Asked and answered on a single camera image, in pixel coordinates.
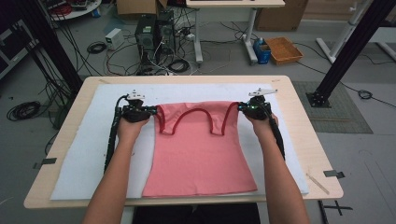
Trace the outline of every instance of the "pink tank top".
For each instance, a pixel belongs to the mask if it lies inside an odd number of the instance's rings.
[[[239,144],[237,119],[237,102],[158,105],[143,197],[257,190]]]

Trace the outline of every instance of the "hand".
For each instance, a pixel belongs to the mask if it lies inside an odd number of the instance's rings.
[[[275,114],[272,114],[271,116],[273,119],[275,119],[276,124],[279,124],[277,116]],[[256,135],[268,133],[273,134],[269,119],[252,119],[248,116],[246,116],[246,118],[253,124],[253,130]]]
[[[148,119],[139,122],[128,122],[126,119],[120,119],[119,129],[117,135],[119,136],[119,142],[135,140],[140,134],[142,127],[149,122]]]

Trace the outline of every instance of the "white paper sheet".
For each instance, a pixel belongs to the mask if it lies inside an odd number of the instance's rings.
[[[120,96],[137,90],[146,95],[144,105],[170,103],[194,103],[202,101],[236,101],[246,102],[248,93],[258,88],[272,89],[269,84],[104,84],[99,85],[90,107],[81,122],[52,192],[52,200],[90,199],[99,184],[105,167],[107,142],[110,125],[114,116],[114,107]],[[280,120],[286,163],[302,194],[308,193],[304,173],[297,160],[289,132],[282,122],[276,93],[265,96],[271,103],[273,112]],[[262,151],[253,132],[251,123],[240,113],[238,132],[241,147],[248,166],[258,186],[257,191],[246,195],[265,194]],[[135,146],[130,167],[130,180],[127,198],[141,198],[145,187],[154,153],[153,118],[145,125]]]

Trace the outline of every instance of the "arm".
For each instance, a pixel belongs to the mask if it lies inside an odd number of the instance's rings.
[[[276,144],[267,120],[250,119],[264,159],[265,191],[271,223],[309,223],[303,197]]]
[[[96,188],[82,223],[120,223],[128,188],[129,166],[134,142],[148,121],[120,120],[119,143],[106,172]]]

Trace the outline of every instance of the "forearm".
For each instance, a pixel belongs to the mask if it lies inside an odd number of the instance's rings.
[[[308,223],[303,197],[271,132],[259,133],[264,159],[265,191],[271,223]]]
[[[134,141],[135,139],[129,139],[117,145],[105,175],[88,205],[83,223],[120,223]]]

